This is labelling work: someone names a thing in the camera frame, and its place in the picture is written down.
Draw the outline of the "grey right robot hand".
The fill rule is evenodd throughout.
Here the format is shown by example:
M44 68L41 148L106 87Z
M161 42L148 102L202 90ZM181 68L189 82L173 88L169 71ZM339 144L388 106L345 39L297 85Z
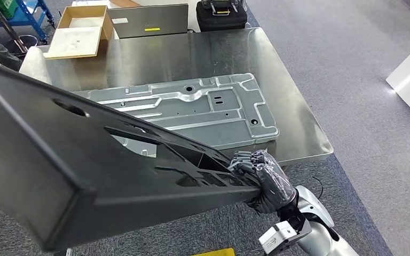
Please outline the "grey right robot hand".
M235 151L227 169L241 177L247 174L257 179L260 194L246 204L258 213L274 213L297 195L287 175L267 150Z

